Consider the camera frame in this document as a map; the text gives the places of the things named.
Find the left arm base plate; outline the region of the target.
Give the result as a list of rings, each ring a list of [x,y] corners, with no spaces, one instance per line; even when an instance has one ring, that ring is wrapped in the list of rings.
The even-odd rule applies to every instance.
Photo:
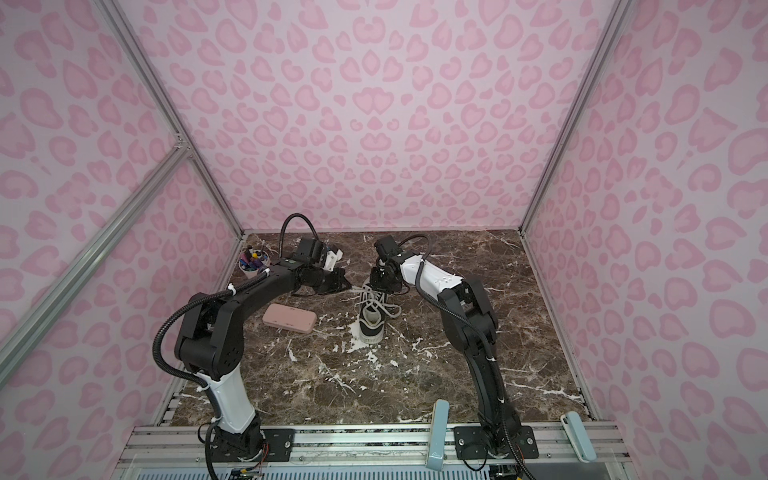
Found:
[[[215,463],[288,462],[295,434],[289,428],[253,428],[242,434],[215,428],[208,450]]]

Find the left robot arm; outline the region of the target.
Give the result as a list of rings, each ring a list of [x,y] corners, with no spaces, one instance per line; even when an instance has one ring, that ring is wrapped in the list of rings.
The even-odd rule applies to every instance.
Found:
[[[254,456],[264,437],[240,372],[245,351],[244,324],[276,298],[309,287],[317,295],[351,288],[342,267],[325,270],[285,260],[239,286],[217,294],[197,294],[188,303],[174,355],[197,381],[214,410],[214,438]]]

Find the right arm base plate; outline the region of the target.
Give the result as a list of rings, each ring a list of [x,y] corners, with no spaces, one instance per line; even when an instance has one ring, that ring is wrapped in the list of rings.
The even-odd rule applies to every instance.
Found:
[[[456,426],[452,433],[456,456],[460,460],[527,461],[540,457],[530,426],[522,426],[512,433],[500,432],[496,437],[480,426]]]

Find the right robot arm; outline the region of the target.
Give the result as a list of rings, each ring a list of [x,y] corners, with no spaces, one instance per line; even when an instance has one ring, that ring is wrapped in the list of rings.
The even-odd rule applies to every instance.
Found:
[[[519,460],[521,420],[506,393],[495,346],[498,319],[481,282],[449,273],[411,252],[379,258],[370,280],[374,290],[385,293],[407,284],[440,312],[445,335],[464,356],[474,383],[489,452]]]

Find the black white sneaker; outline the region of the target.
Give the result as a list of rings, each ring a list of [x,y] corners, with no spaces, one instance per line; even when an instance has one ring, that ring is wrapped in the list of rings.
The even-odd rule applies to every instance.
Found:
[[[394,318],[382,316],[377,312],[371,312],[369,310],[362,311],[359,306],[357,320],[359,332],[358,339],[366,344],[380,343],[384,336],[386,322],[389,319]]]

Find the white shoelace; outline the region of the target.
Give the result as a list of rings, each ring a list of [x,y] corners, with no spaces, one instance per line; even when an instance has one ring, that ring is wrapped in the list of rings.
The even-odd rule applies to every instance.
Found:
[[[397,318],[402,313],[400,306],[387,301],[387,294],[385,292],[375,290],[369,284],[353,287],[351,291],[359,295],[359,300],[356,304],[360,306],[362,311],[377,312],[389,318]]]

